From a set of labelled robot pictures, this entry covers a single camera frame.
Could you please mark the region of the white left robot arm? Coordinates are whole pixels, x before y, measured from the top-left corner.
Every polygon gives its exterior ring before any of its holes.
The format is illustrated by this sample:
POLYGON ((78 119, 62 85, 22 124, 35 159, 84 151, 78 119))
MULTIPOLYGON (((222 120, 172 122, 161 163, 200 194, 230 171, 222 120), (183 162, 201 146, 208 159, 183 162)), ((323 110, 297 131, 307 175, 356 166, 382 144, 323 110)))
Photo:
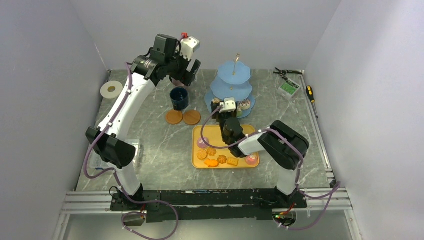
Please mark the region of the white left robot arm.
POLYGON ((192 69, 187 68, 200 45, 200 40, 186 34, 180 38, 157 34, 146 54, 126 63, 127 81, 112 109, 97 127, 89 127, 85 132, 89 147, 83 163, 84 175, 88 179, 100 176, 89 175, 86 167, 90 154, 95 152, 108 165, 101 174, 113 172, 118 190, 126 193, 123 202, 131 210, 143 205, 144 196, 132 163, 136 149, 126 142, 129 129, 146 98, 165 77, 187 87, 191 85, 201 61, 195 60, 192 69))

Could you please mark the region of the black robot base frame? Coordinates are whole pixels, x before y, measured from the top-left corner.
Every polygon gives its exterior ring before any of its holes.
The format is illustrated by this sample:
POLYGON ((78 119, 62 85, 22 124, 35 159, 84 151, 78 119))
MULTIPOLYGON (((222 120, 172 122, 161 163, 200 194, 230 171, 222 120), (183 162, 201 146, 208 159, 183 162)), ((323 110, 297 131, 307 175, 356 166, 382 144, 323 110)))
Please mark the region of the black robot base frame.
POLYGON ((256 219, 269 221, 277 211, 307 208, 307 201, 298 192, 283 196, 275 188, 220 190, 145 190, 145 204, 136 204, 123 193, 113 193, 110 210, 130 212, 145 210, 148 223, 179 219, 219 220, 256 219))

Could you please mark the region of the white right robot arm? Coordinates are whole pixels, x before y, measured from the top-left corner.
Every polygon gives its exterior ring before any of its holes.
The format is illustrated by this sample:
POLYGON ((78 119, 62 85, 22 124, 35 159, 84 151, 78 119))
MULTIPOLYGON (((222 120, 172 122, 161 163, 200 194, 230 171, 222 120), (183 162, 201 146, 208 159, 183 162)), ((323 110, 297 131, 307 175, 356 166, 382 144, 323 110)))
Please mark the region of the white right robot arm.
POLYGON ((310 147, 308 140, 298 132, 281 122, 274 121, 269 127, 254 133, 244 133, 235 102, 212 101, 211 119, 219 123, 221 138, 225 146, 217 149, 229 149, 236 158, 244 158, 256 152, 267 152, 280 166, 275 194, 276 203, 287 208, 295 201, 299 186, 300 167, 310 147))

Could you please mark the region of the round orange cookie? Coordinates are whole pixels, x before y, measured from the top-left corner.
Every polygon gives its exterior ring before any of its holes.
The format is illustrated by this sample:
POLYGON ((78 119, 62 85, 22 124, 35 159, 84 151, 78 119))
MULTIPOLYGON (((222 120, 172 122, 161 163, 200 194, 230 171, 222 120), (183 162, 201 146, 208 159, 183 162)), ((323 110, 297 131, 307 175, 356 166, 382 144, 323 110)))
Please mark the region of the round orange cookie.
POLYGON ((205 160, 208 157, 208 153, 205 149, 200 149, 200 150, 197 151, 196 157, 199 160, 205 160))

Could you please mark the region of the yellow cupcake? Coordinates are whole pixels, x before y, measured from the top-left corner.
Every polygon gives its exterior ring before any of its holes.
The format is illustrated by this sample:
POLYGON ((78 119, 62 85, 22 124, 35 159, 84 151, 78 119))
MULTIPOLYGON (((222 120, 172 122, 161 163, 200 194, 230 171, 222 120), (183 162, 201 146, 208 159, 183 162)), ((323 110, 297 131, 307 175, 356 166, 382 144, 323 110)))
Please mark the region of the yellow cupcake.
POLYGON ((213 102, 214 104, 219 104, 221 101, 222 101, 222 100, 221 100, 221 99, 219 99, 219 98, 217 98, 217 97, 214 97, 214 98, 213 98, 213 100, 212 100, 212 102, 213 102))

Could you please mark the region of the square cracker biscuit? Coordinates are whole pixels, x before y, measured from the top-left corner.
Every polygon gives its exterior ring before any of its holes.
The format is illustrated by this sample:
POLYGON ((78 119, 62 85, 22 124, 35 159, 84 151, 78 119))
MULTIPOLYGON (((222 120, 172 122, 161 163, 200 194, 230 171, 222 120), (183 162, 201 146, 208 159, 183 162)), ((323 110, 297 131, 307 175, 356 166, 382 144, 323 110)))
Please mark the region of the square cracker biscuit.
POLYGON ((226 163, 230 166, 238 166, 239 165, 239 159, 234 157, 229 157, 226 161, 226 163))

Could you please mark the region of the blue three-tier cake stand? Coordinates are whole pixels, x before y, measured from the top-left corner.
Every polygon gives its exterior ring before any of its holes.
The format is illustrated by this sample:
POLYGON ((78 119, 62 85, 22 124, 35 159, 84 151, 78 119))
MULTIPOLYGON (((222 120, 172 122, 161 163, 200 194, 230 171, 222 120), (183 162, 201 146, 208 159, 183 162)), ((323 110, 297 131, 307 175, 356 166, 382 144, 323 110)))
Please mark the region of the blue three-tier cake stand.
POLYGON ((256 103, 252 95, 253 86, 250 84, 250 79, 251 69, 240 61, 240 54, 236 54, 233 60, 221 64, 210 85, 210 90, 204 97, 208 111, 212 112, 211 102, 214 98, 221 100, 235 98, 237 104, 239 101, 249 99, 251 107, 248 110, 243 110, 243 115, 239 119, 247 117, 256 103))

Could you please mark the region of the chocolate white sprinkled donut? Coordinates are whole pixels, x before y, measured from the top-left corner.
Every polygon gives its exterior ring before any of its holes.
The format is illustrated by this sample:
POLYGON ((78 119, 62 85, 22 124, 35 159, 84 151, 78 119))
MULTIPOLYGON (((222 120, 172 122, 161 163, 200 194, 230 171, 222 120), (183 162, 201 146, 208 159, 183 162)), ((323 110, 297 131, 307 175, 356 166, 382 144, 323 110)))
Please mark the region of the chocolate white sprinkled donut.
POLYGON ((246 99, 244 99, 244 100, 242 100, 242 101, 238 101, 238 102, 237 102, 237 108, 238 108, 240 111, 246 111, 246 110, 248 110, 250 107, 251 107, 251 101, 250 101, 248 98, 246 98, 246 99))

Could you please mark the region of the dark orange swirl cookie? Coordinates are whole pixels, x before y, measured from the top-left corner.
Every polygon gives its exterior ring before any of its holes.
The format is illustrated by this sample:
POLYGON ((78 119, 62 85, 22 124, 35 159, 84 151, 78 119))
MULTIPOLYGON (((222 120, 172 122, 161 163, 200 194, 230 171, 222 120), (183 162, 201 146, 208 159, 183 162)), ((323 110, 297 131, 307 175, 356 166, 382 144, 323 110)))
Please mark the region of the dark orange swirl cookie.
POLYGON ((219 164, 226 164, 227 163, 227 157, 225 155, 219 155, 217 158, 217 161, 219 164))

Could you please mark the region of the green cupcake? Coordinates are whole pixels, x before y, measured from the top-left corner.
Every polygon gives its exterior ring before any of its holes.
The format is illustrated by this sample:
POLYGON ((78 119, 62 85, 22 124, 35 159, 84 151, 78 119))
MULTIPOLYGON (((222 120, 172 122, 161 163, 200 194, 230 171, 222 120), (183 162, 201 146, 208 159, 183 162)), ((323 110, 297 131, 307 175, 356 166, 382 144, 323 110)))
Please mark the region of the green cupcake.
POLYGON ((236 117, 241 118, 242 115, 243 115, 243 110, 242 110, 241 106, 238 106, 237 110, 236 110, 236 117))

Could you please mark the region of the purple cupcake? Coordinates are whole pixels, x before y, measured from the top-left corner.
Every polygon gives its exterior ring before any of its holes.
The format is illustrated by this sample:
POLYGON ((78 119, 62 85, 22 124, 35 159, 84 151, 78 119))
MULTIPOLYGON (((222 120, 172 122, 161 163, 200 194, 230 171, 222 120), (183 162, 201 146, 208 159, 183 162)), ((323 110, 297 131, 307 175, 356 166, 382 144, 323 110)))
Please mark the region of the purple cupcake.
POLYGON ((209 139, 207 137, 199 137, 196 141, 196 145, 200 148, 200 149, 205 149, 209 147, 209 139))

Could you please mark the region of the pink cupcake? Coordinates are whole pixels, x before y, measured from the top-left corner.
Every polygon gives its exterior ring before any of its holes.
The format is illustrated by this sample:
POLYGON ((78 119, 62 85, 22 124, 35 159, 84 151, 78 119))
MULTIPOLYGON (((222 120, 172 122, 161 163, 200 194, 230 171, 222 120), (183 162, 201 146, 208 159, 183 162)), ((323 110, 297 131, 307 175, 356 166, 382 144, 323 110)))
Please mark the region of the pink cupcake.
POLYGON ((255 166, 259 162, 259 158, 255 154, 250 154, 250 155, 246 156, 244 160, 245 160, 246 164, 249 165, 249 166, 255 166))

